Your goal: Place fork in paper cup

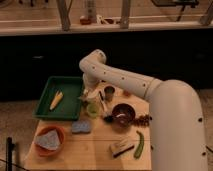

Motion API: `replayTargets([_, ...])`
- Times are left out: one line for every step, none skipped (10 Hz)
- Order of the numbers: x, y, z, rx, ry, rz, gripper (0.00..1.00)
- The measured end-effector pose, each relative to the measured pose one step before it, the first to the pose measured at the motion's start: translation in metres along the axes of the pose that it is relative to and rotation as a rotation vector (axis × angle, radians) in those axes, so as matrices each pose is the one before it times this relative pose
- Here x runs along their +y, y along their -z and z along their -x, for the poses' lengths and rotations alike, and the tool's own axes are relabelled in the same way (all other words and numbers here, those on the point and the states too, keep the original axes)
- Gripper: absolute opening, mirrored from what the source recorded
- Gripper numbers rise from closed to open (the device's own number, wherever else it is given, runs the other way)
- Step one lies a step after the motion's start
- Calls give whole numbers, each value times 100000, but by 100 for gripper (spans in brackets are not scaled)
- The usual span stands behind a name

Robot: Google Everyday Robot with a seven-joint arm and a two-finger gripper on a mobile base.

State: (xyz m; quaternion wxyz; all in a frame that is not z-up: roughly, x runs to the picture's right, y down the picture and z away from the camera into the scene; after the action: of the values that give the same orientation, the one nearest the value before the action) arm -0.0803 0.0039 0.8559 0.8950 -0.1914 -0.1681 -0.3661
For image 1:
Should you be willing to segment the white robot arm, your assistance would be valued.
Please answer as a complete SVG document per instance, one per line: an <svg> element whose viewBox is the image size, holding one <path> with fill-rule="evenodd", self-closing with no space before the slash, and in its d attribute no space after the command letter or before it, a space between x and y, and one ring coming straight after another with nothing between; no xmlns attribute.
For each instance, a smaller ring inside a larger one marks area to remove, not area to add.
<svg viewBox="0 0 213 171"><path fill-rule="evenodd" d="M79 68L88 90L104 80L149 103L152 171L208 171L202 106L189 84L108 66L99 49L82 58Z"/></svg>

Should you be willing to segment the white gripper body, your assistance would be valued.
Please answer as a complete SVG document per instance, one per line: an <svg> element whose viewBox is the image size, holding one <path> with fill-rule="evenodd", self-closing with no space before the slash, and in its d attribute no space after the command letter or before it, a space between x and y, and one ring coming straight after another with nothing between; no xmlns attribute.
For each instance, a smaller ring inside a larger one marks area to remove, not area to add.
<svg viewBox="0 0 213 171"><path fill-rule="evenodd" d="M89 90L89 89L84 89L83 93L79 96L79 99L82 102L95 102L98 99L98 90Z"/></svg>

